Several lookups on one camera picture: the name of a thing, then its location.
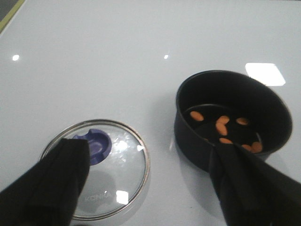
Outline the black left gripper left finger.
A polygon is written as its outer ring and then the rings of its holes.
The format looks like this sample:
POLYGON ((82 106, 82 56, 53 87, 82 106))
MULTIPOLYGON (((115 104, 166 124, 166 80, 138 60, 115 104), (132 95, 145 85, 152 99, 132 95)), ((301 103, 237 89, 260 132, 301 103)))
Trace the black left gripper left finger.
POLYGON ((2 226, 68 226, 90 168, 89 145, 62 139, 0 193, 2 226))

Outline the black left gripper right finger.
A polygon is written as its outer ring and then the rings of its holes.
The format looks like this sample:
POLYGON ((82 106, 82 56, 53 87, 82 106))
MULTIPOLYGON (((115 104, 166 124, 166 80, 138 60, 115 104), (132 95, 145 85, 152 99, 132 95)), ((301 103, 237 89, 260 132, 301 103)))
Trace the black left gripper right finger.
POLYGON ((246 149, 214 145, 209 174, 229 226, 299 226, 301 185, 246 149))

